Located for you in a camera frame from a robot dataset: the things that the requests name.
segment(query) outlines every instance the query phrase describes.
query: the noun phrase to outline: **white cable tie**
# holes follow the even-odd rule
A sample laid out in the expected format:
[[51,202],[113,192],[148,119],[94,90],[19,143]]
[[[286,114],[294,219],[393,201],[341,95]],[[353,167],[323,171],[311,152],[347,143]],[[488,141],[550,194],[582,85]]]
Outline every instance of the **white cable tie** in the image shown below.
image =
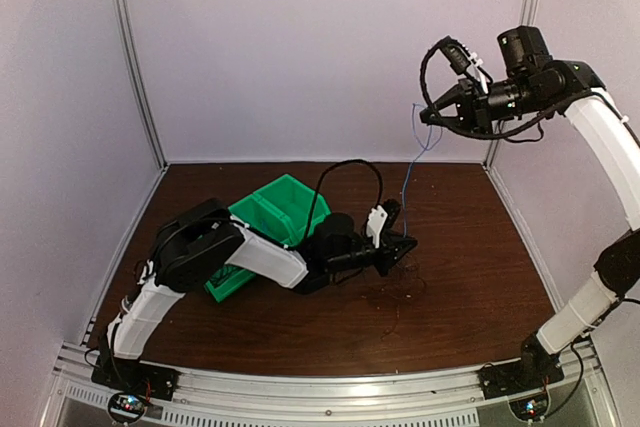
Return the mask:
[[578,313],[578,311],[576,310],[576,308],[573,306],[573,304],[571,303],[571,301],[567,302],[567,305],[569,306],[569,308],[573,311],[574,314],[576,314],[576,317],[578,317],[578,320],[580,322],[582,322],[582,325],[584,325],[585,327],[589,327],[591,329],[596,329],[596,326],[591,324],[590,322],[587,322],[586,320],[584,320],[582,318],[582,316]]

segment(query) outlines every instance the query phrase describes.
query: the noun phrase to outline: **green plastic tray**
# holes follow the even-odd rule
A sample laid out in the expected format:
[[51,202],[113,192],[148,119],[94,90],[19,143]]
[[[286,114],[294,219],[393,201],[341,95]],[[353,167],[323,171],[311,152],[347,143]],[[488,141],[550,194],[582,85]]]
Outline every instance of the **green plastic tray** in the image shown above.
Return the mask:
[[[313,194],[312,189],[285,174],[236,202],[229,211],[273,240],[296,245],[304,235]],[[318,195],[310,233],[330,212],[324,197]],[[222,302],[255,275],[240,267],[225,265],[205,284],[205,289]]]

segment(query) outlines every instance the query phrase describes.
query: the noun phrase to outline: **white arm segment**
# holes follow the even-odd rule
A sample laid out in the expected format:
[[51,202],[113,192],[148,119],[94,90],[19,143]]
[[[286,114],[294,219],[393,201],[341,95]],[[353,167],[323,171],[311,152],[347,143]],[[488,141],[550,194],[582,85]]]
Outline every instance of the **white arm segment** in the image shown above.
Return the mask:
[[[615,107],[603,89],[594,89]],[[580,99],[567,109],[565,116],[582,134],[594,151],[620,197],[632,231],[640,228],[640,148],[623,122],[599,97]],[[545,350],[555,354],[564,349],[614,304],[617,296],[604,286],[597,272],[574,295],[567,305],[538,330],[538,340]]]
[[[247,229],[240,230],[245,241],[226,264],[251,270],[286,288],[294,287],[307,275],[307,266],[300,254],[278,247]],[[114,357],[138,359],[155,328],[184,295],[156,285],[155,275],[149,277],[129,311],[109,324],[107,339]],[[119,325],[111,345],[116,324]]]

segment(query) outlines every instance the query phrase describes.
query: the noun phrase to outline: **blue string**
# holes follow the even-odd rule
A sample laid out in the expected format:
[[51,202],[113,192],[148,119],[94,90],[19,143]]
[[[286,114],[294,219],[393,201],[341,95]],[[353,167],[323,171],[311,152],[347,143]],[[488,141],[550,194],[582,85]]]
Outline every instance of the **blue string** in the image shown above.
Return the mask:
[[411,179],[411,172],[413,171],[413,166],[415,163],[420,160],[420,157],[424,155],[425,152],[429,152],[433,150],[436,145],[440,143],[442,140],[442,134],[444,133],[444,129],[440,127],[440,135],[438,139],[433,143],[433,145],[429,145],[431,142],[431,134],[433,133],[433,125],[429,126],[429,134],[427,135],[427,141],[423,144],[422,140],[418,136],[416,132],[416,108],[424,108],[424,106],[420,104],[413,104],[413,108],[411,110],[411,130],[413,130],[413,137],[418,141],[418,145],[422,148],[420,153],[416,156],[415,159],[411,161],[409,164],[409,168],[407,169],[407,176],[404,178],[404,184],[402,185],[402,214],[404,218],[404,236],[406,237],[409,232],[409,227],[407,224],[407,187],[409,186],[409,180]]

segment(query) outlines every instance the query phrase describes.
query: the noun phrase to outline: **white panel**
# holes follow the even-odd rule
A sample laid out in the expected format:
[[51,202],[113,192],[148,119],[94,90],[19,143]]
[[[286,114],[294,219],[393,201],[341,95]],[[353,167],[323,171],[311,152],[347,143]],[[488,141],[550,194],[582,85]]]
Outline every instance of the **white panel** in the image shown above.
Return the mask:
[[22,427],[157,172],[112,1],[1,1],[0,424]]
[[[504,67],[496,36],[521,0],[129,0],[149,101],[173,161],[416,154],[419,64],[451,34]],[[455,77],[437,66],[433,94]],[[446,135],[431,160],[479,161]]]
[[[538,26],[551,53],[588,62],[640,131],[640,0],[541,0]],[[496,168],[566,301],[599,253],[627,229],[602,167],[566,120],[544,142],[501,147]],[[640,288],[632,292],[640,296]],[[640,309],[622,307],[595,335],[623,425],[640,418]]]

